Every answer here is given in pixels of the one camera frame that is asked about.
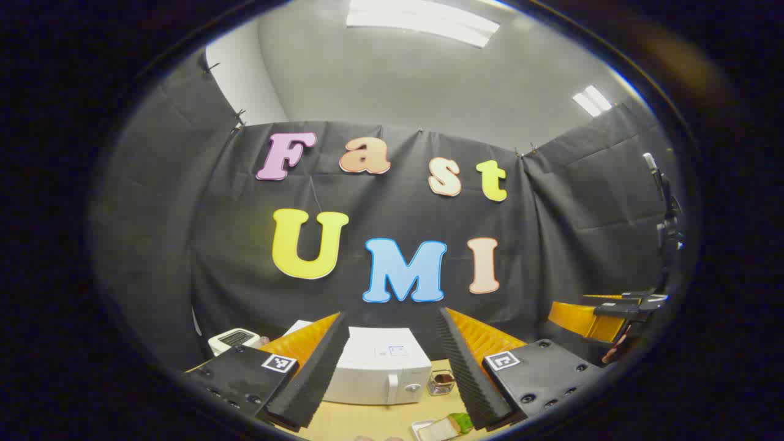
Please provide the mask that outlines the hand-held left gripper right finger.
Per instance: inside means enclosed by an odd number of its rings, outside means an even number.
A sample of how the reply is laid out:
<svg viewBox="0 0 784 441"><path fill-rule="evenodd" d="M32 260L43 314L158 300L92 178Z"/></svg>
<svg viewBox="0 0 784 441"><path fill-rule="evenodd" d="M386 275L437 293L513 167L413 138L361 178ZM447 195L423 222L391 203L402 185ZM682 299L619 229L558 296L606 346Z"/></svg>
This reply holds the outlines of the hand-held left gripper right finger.
<svg viewBox="0 0 784 441"><path fill-rule="evenodd" d="M526 343L451 308L439 309L436 327L476 429L493 431L557 410L604 374L552 340Z"/></svg>

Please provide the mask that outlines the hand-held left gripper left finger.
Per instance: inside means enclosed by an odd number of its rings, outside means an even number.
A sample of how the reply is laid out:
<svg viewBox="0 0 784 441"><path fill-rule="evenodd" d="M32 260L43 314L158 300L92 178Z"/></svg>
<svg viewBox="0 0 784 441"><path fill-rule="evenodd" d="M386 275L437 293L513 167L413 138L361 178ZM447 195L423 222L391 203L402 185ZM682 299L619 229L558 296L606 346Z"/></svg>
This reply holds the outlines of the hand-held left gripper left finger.
<svg viewBox="0 0 784 441"><path fill-rule="evenodd" d="M230 347L184 378L230 412L299 432L321 405L348 337L337 312L259 349Z"/></svg>

